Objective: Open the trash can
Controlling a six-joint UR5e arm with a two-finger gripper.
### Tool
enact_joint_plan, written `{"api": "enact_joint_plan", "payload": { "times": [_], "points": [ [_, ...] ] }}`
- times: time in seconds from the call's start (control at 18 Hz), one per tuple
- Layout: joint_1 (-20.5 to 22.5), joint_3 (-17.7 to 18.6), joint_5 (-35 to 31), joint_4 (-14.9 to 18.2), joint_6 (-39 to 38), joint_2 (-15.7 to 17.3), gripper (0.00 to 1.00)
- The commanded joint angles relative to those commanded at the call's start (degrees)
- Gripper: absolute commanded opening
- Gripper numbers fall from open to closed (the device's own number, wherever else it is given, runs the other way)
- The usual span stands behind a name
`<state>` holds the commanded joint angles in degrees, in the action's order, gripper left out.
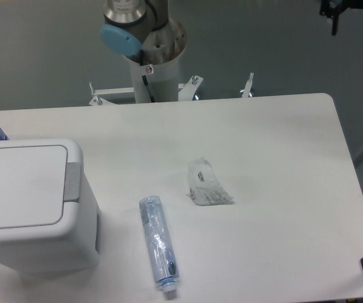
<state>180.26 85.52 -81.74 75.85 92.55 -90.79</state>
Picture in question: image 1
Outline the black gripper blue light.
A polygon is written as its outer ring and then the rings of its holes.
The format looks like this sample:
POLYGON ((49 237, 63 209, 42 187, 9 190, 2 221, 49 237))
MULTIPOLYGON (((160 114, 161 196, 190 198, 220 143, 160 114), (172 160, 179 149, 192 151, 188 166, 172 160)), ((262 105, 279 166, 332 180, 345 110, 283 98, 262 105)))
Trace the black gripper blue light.
POLYGON ((348 1, 345 0, 321 0, 319 7, 320 16, 331 16, 332 30, 331 34, 336 35, 338 32, 339 15, 348 9, 348 1))

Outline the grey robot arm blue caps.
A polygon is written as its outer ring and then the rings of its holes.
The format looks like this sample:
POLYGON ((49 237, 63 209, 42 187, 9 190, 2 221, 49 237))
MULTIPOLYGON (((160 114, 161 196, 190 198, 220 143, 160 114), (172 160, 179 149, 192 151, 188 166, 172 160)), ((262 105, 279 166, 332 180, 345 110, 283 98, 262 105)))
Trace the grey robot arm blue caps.
POLYGON ((106 1, 104 19, 106 46, 140 65, 167 63, 186 48, 186 31, 170 17, 168 1, 106 1))

